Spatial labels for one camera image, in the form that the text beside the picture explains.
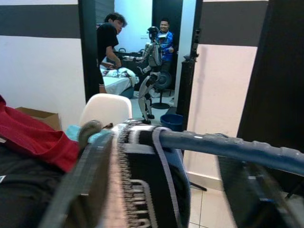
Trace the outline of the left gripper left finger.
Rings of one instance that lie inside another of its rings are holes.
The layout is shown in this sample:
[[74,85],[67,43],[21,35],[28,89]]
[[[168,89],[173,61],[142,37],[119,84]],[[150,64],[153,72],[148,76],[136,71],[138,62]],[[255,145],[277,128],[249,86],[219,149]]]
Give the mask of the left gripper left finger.
[[86,146],[74,169],[60,183],[39,227],[95,228],[106,202],[112,134]]

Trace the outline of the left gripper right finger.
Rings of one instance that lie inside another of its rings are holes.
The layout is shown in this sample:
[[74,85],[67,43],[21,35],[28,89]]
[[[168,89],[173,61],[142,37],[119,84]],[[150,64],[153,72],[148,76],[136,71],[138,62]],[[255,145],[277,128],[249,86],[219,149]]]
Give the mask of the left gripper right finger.
[[293,204],[261,165],[218,159],[223,189],[238,228],[302,228],[304,210]]

